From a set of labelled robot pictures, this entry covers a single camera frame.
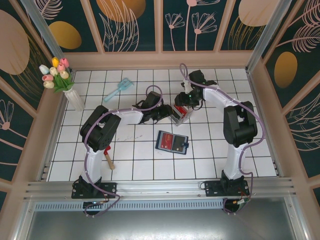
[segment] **gold circle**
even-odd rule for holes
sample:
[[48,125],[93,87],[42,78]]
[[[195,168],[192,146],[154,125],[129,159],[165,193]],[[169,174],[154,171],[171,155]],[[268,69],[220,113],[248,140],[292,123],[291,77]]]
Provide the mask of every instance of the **gold circle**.
[[275,63],[274,80],[280,88],[288,87],[294,80],[298,69],[296,56],[288,51],[281,53]]
[[122,23],[130,21],[129,17],[125,17],[127,14],[123,3],[128,12],[129,9],[132,10],[136,19],[138,19],[146,9],[146,0],[96,0],[96,3],[103,14],[109,19]]
[[80,47],[82,40],[79,32],[74,26],[65,21],[55,21],[49,25],[56,42],[65,49],[76,49]]
[[21,74],[30,56],[28,35],[10,14],[0,10],[0,69],[8,74]]
[[240,21],[250,27],[264,26],[269,22],[279,0],[241,0]]

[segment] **purple cable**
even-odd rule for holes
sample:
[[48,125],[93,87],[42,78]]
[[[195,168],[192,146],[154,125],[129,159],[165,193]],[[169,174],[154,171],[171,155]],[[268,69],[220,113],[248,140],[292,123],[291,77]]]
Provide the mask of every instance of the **purple cable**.
[[98,213],[95,214],[95,215],[89,215],[89,214],[87,213],[87,209],[90,208],[91,206],[103,205],[103,203],[95,203],[95,204],[90,204],[90,205],[86,206],[86,208],[84,209],[84,213],[85,213],[85,215],[86,215],[87,217],[90,216],[90,217],[94,218],[95,216],[96,216],[96,217],[101,216],[102,214],[104,214],[105,212],[107,212],[110,208],[112,208],[117,202],[119,202],[119,200],[120,200],[120,198],[121,198],[120,195],[118,195],[118,194],[116,194],[116,193],[113,193],[113,192],[105,191],[105,190],[101,189],[100,187],[96,186],[96,185],[92,182],[92,180],[91,180],[91,178],[90,178],[90,176],[89,176],[89,174],[88,174],[88,168],[87,168],[87,161],[88,161],[88,155],[89,155],[89,150],[90,150],[90,149],[89,149],[89,146],[88,146],[88,144],[87,144],[87,142],[88,142],[88,137],[89,137],[89,135],[91,134],[91,132],[92,132],[92,130],[94,129],[94,127],[100,122],[100,120],[103,119],[103,118],[104,118],[105,116],[107,116],[108,114],[120,113],[120,112],[124,112],[124,111],[128,111],[128,110],[135,110],[135,111],[143,112],[143,111],[149,111],[149,110],[152,110],[152,109],[156,108],[159,104],[161,104],[161,101],[162,101],[162,99],[163,99],[163,97],[162,97],[163,94],[162,94],[162,90],[161,90],[160,87],[158,87],[157,85],[150,85],[150,86],[148,86],[147,89],[145,90],[145,94],[146,94],[146,95],[148,95],[148,94],[147,94],[147,93],[148,93],[148,89],[151,88],[151,87],[156,87],[156,88],[159,89],[159,91],[160,91],[160,100],[158,101],[157,104],[155,104],[154,106],[152,106],[152,107],[150,107],[150,108],[146,108],[146,109],[138,109],[138,108],[133,108],[133,107],[132,107],[132,108],[125,108],[125,109],[117,109],[117,110],[108,111],[108,112],[102,114],[102,115],[98,118],[98,120],[95,121],[95,123],[94,123],[94,124],[92,125],[92,127],[89,129],[88,133],[86,134],[86,136],[85,136],[85,138],[84,138],[84,146],[85,146],[85,148],[86,148],[86,155],[85,155],[85,158],[84,158],[84,172],[85,172],[86,177],[88,178],[89,183],[90,183],[95,189],[99,190],[100,192],[102,192],[102,193],[104,193],[104,194],[108,194],[108,195],[112,195],[112,196],[118,197],[118,199],[117,199],[114,203],[112,203],[107,209],[105,209],[105,210],[103,210],[103,211],[100,211],[100,212],[98,212]]
[[[191,81],[189,78],[188,78],[188,68],[187,66],[184,64],[184,63],[180,63],[180,72],[182,74],[182,76],[184,77],[184,79],[190,83],[192,83],[193,85],[196,85],[196,86],[199,86],[199,87],[202,87],[202,88],[208,88],[208,89],[212,89],[212,90],[215,90],[221,94],[223,94],[226,98],[228,98],[230,101],[238,104],[240,107],[244,108],[245,110],[247,110],[249,113],[251,113],[259,122],[259,124],[261,125],[261,128],[262,128],[262,137],[259,139],[259,141],[257,142],[254,142],[254,143],[251,143],[247,146],[245,146],[242,150],[242,152],[240,153],[240,156],[239,156],[239,164],[238,164],[238,167],[239,167],[239,171],[240,173],[242,173],[243,175],[251,175],[251,186],[250,186],[250,193],[249,193],[249,200],[251,199],[251,195],[252,195],[252,190],[253,190],[253,186],[254,186],[254,173],[251,171],[251,172],[244,172],[242,171],[242,168],[241,168],[241,163],[242,163],[242,157],[245,153],[245,150],[250,148],[250,147],[253,147],[253,146],[256,146],[258,144],[260,144],[264,139],[265,139],[265,135],[266,135],[266,128],[265,128],[265,125],[264,123],[262,122],[262,120],[254,113],[254,111],[252,111],[250,108],[248,108],[247,106],[243,105],[241,102],[235,100],[234,98],[230,97],[228,94],[226,94],[224,91],[222,91],[219,87],[215,87],[215,86],[206,86],[206,85],[202,85],[202,84],[198,84],[194,81]],[[227,201],[227,198],[225,198],[223,200],[223,211],[225,213],[232,213],[230,210],[226,209],[225,208],[225,204],[226,204],[226,201]]]

